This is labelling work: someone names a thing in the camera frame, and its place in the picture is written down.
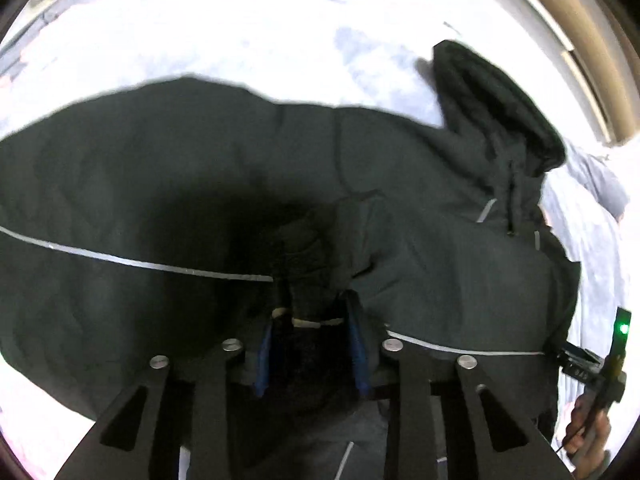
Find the black jacket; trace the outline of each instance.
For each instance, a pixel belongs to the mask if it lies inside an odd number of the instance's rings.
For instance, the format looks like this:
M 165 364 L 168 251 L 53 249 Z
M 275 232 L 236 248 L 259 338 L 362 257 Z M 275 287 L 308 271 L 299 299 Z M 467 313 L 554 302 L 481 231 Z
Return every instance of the black jacket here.
M 95 418 L 153 355 L 199 354 L 233 335 L 271 285 L 68 248 L 270 275 L 284 246 L 304 256 L 287 237 L 300 222 L 328 251 L 324 294 L 356 290 L 393 332 L 471 351 L 563 340 L 579 265 L 537 206 L 562 142 L 460 44 L 437 45 L 433 70 L 445 130 L 183 78 L 72 105 L 3 140 L 2 355 Z M 325 317 L 300 290 L 296 316 Z M 543 356 L 480 361 L 530 417 L 554 409 L 558 369 Z

